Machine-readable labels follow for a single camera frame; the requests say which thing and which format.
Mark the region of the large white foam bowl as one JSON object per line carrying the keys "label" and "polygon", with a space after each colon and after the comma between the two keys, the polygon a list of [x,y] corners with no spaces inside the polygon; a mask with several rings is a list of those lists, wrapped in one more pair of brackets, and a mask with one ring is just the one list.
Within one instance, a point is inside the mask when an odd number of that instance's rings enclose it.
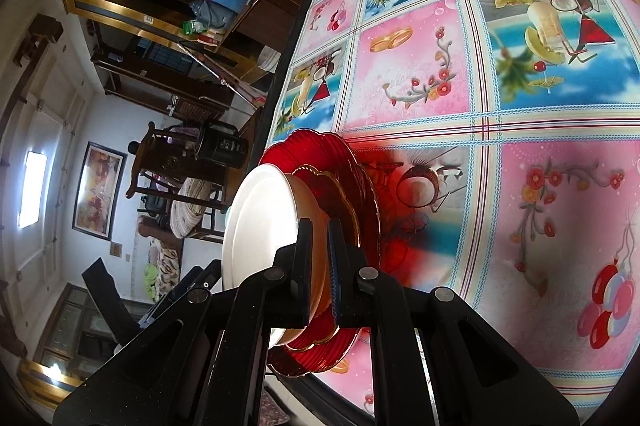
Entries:
{"label": "large white foam bowl", "polygon": [[221,279],[226,290],[272,266],[277,250],[296,242],[298,223],[312,222],[310,315],[329,306],[329,216],[310,188],[272,164],[253,169],[242,181],[227,214],[221,246]]}

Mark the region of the large red glass plate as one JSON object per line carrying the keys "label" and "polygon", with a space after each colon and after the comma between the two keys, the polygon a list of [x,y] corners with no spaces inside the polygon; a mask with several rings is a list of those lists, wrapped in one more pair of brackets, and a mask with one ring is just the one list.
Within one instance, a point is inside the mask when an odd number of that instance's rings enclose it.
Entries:
{"label": "large red glass plate", "polygon": [[[299,129],[287,139],[270,146],[260,162],[277,166],[285,174],[292,174],[294,169],[303,164],[333,174],[355,210],[359,223],[360,244],[350,242],[344,234],[345,242],[349,246],[359,247],[367,264],[378,268],[381,264],[378,203],[370,177],[342,137],[334,133]],[[306,352],[294,352],[286,349],[285,345],[274,346],[269,350],[268,364],[274,373],[285,377],[326,372],[346,357],[359,334],[358,328],[340,328],[329,342]]]}

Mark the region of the small red glass plate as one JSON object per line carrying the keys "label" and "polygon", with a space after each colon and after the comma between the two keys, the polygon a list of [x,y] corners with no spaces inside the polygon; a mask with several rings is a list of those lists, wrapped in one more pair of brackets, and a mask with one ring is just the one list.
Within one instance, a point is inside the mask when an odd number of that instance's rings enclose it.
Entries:
{"label": "small red glass plate", "polygon": [[[343,226],[345,238],[355,245],[360,244],[358,218],[352,205],[346,199],[338,179],[330,172],[303,164],[294,169],[291,176],[300,180],[314,195],[319,209],[326,220],[339,220]],[[329,342],[340,328],[332,313],[332,290],[328,247],[324,247],[324,281],[320,293],[319,305],[312,314],[309,324],[302,334],[291,340],[285,348],[294,352],[306,352],[316,346]]]}

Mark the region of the black jug on stool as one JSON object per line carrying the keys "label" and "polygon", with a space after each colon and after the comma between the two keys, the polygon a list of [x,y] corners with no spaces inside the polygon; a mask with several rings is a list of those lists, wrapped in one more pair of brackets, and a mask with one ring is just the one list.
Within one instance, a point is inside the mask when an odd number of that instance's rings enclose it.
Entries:
{"label": "black jug on stool", "polygon": [[248,157],[248,140],[231,124],[205,122],[196,141],[195,157],[199,161],[240,168]]}

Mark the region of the white plastic bucket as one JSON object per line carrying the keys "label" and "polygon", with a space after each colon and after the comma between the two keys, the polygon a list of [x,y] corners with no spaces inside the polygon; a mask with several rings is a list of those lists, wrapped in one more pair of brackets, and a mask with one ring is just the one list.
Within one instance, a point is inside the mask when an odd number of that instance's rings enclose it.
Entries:
{"label": "white plastic bucket", "polygon": [[262,71],[274,73],[277,71],[280,58],[280,52],[269,46],[265,46],[259,53],[256,64],[259,69],[262,69]]}

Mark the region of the colourful printed tablecloth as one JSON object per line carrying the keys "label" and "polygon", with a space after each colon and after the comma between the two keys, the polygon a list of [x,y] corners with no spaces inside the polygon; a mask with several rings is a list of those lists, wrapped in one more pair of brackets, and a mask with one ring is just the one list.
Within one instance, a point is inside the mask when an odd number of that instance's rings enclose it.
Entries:
{"label": "colourful printed tablecloth", "polygon": [[638,423],[639,0],[306,0],[269,143],[340,135],[381,266],[450,287],[570,402]]}

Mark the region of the framed wall painting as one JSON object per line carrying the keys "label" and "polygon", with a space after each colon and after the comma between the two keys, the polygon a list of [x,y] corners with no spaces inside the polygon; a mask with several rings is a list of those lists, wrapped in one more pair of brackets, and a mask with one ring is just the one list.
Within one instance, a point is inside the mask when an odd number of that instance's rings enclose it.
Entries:
{"label": "framed wall painting", "polygon": [[89,141],[82,159],[72,228],[110,241],[126,154]]}

